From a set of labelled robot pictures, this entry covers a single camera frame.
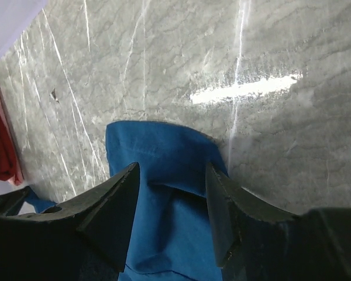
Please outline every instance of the white wall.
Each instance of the white wall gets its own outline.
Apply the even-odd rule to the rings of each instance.
[[[46,2],[47,0],[0,0],[0,58]]]
[[[7,181],[0,180],[0,195],[14,191],[13,186]]]

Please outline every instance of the blue cloth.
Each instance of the blue cloth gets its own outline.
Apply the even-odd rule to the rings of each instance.
[[[140,166],[132,237],[119,281],[221,281],[205,199],[206,164],[227,174],[216,145],[183,126],[122,121],[107,126],[106,152],[111,175],[132,162]]]
[[[30,205],[34,206],[35,212],[40,214],[49,207],[56,205],[55,202],[39,199],[33,190],[30,191],[29,195],[26,196],[25,201]]]

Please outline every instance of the blue fabric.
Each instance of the blue fabric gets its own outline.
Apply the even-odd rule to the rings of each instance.
[[[139,162],[140,190],[119,281],[221,281],[215,265],[205,166],[226,168],[218,148],[199,132],[160,122],[107,126],[111,175]]]
[[[34,206],[35,212],[40,214],[49,207],[56,205],[55,202],[39,199],[33,190],[30,191],[29,195],[25,198],[25,201],[30,205]]]

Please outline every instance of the gray marble surface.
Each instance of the gray marble surface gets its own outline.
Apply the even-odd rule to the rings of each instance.
[[[135,119],[211,136],[274,205],[351,206],[351,0],[50,1],[0,87],[45,198],[107,179],[105,126]]]

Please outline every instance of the red cloth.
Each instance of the red cloth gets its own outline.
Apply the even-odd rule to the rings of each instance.
[[[23,182],[16,150],[0,100],[0,180],[10,180],[16,186]]]

